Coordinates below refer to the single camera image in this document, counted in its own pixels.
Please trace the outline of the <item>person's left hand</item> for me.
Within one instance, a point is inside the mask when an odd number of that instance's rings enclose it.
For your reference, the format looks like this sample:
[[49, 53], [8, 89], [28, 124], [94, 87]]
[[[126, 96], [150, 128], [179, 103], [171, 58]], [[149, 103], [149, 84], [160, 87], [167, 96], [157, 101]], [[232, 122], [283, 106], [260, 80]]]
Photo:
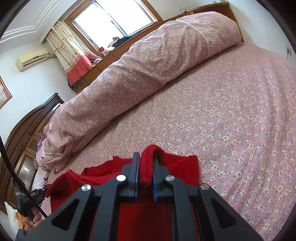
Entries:
[[41, 213], [37, 208], [32, 208], [31, 211], [32, 211], [32, 214], [34, 215], [33, 218], [30, 218], [28, 216], [23, 218], [23, 224], [27, 232], [31, 232], [34, 228], [36, 228], [38, 225], [40, 225], [44, 221]]

